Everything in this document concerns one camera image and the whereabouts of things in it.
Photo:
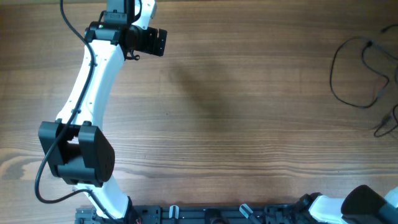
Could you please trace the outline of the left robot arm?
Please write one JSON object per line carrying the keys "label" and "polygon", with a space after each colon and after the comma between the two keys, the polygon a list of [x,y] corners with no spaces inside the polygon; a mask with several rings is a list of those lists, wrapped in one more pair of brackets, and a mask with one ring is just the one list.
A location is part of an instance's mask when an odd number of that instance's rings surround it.
{"label": "left robot arm", "polygon": [[83,62],[55,121],[43,122],[39,140],[42,167],[85,194],[100,223],[140,223],[130,197],[113,177],[115,152],[105,138],[103,117],[112,85],[125,61],[140,55],[163,56],[167,31],[152,28],[155,0],[108,1],[83,34]]}

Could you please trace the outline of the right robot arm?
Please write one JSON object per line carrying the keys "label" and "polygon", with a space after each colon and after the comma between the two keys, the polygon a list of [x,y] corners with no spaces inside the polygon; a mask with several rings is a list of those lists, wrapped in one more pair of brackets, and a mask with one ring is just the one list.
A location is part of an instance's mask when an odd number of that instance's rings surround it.
{"label": "right robot arm", "polygon": [[345,198],[304,195],[294,206],[295,223],[397,224],[397,188],[385,196],[360,185]]}

